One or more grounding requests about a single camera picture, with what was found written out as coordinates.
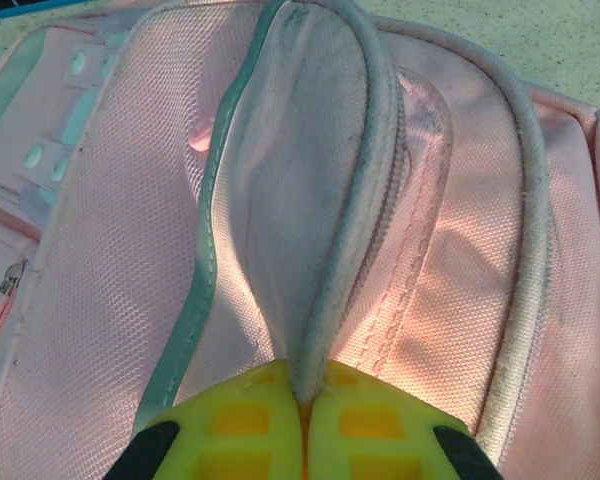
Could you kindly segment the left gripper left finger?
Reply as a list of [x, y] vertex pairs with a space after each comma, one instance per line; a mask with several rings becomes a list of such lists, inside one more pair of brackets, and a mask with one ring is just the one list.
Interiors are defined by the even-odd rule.
[[165, 409], [103, 480], [306, 480], [287, 365], [272, 361]]

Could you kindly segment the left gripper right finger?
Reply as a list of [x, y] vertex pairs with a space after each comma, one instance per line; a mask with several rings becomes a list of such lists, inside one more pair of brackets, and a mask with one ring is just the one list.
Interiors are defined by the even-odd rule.
[[305, 449], [306, 480], [503, 480], [461, 420], [336, 361]]

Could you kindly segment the pink backpack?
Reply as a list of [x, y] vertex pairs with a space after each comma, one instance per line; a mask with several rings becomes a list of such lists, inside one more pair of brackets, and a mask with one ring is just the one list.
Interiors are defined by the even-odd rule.
[[0, 480], [283, 360], [600, 480], [600, 110], [352, 0], [131, 0], [0, 63]]

